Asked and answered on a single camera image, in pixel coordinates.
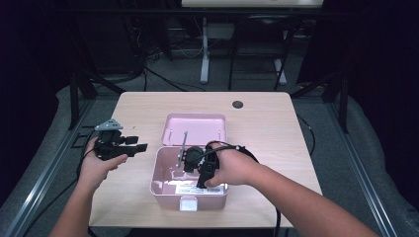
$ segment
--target forearm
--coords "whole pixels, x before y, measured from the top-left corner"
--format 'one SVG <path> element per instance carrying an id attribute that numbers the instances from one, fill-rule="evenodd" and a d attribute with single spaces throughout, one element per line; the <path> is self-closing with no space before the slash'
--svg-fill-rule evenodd
<path id="1" fill-rule="evenodd" d="M 49 236 L 86 236 L 93 193 L 77 185 Z"/>
<path id="2" fill-rule="evenodd" d="M 339 205 L 266 166 L 258 166 L 252 177 L 250 185 L 303 236 L 376 236 Z"/>

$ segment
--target right hand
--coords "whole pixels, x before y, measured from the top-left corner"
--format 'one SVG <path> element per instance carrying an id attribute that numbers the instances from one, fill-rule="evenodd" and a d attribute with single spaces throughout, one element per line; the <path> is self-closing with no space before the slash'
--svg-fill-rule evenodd
<path id="1" fill-rule="evenodd" d="M 212 149 L 220 147 L 213 143 Z M 220 184 L 249 185 L 250 176 L 260 164 L 251 157 L 234 149 L 225 149 L 216 152 L 219 160 L 219 170 L 213 178 L 205 182 L 206 187 L 216 187 Z"/>

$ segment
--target white label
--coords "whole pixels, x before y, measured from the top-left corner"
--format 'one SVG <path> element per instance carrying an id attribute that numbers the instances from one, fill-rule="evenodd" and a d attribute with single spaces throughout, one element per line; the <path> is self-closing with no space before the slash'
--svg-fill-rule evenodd
<path id="1" fill-rule="evenodd" d="M 222 196 L 224 195 L 224 185 L 207 189 L 200 189 L 196 185 L 177 185 L 175 194 Z"/>

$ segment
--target pink plastic container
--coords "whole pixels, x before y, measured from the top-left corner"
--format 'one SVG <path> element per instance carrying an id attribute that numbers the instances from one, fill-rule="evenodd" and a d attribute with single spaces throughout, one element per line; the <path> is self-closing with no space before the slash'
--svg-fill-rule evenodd
<path id="1" fill-rule="evenodd" d="M 186 149 L 205 147 L 212 140 L 226 141 L 225 116 L 218 114 L 170 114 L 166 119 L 161 147 L 157 151 L 150 190 L 161 207 L 196 211 L 222 209 L 228 186 L 202 190 L 196 188 L 200 174 L 185 173 L 184 164 L 177 167 L 178 155 L 187 131 Z"/>

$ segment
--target gray carpet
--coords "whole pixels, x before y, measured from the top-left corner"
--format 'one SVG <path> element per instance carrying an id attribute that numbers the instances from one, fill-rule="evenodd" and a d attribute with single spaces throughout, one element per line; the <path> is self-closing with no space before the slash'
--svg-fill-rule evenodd
<path id="1" fill-rule="evenodd" d="M 306 48 L 305 40 L 295 40 L 289 62 L 286 66 L 288 85 L 280 91 L 292 93 L 298 90 L 295 84 L 299 66 Z M 182 52 L 175 53 L 171 62 L 161 56 L 154 63 L 148 63 L 148 67 L 160 75 L 176 81 L 204 88 L 206 91 L 226 91 L 228 78 L 228 58 L 226 57 L 227 42 L 219 41 L 211 50 L 211 62 L 209 82 L 206 85 L 200 83 L 201 56 L 186 57 Z M 233 91 L 272 91 L 275 82 L 264 81 L 234 81 Z M 144 77 L 119 84 L 127 91 L 142 91 Z M 185 87 L 186 90 L 198 91 L 194 87 Z M 101 85 L 96 85 L 99 97 L 93 103 L 87 117 L 81 123 L 83 126 L 93 126 L 111 117 L 118 96 Z M 177 91 L 158 77 L 148 74 L 147 91 Z M 334 117 L 330 115 L 327 106 L 319 99 L 322 89 L 316 89 L 306 98 L 293 100 L 296 112 L 310 125 L 315 135 L 315 149 L 312 154 L 312 162 L 318 176 L 318 180 L 324 195 L 348 209 L 351 213 L 370 226 L 376 233 L 380 233 L 376 219 L 366 201 L 363 190 L 354 175 L 350 163 L 349 152 L 344 141 L 340 137 L 338 128 L 334 125 Z M 67 134 L 70 123 L 69 89 L 64 88 L 57 93 L 60 106 L 56 117 L 48 131 L 42 146 L 33 159 L 24 177 L 14 189 L 10 197 L 0 209 L 0 236 L 5 236 L 7 230 L 21 210 L 26 198 L 30 194 L 34 184 L 40 177 L 44 167 L 51 159 L 54 159 L 59 143 Z M 313 139 L 308 127 L 301 122 L 301 131 L 306 140 L 307 149 L 313 146 Z M 383 154 L 379 141 L 368 120 L 365 118 L 358 104 L 350 100 L 348 111 L 348 128 L 350 137 L 357 149 L 358 154 L 370 175 L 377 190 L 388 217 L 393 224 L 398 236 L 418 236 L 419 217 L 417 211 L 399 195 L 385 172 Z M 91 128 L 80 128 L 77 132 L 86 134 Z M 68 148 L 64 153 L 61 167 L 51 183 L 47 193 L 42 199 L 35 216 L 55 198 L 62 189 L 75 179 L 75 170 L 80 157 L 80 148 Z M 72 188 L 62 195 L 31 227 L 27 236 L 46 236 L 58 215 L 61 213 Z M 126 236 L 130 229 L 126 228 L 93 228 L 98 236 Z M 291 230 L 289 236 L 298 236 L 295 230 Z"/>

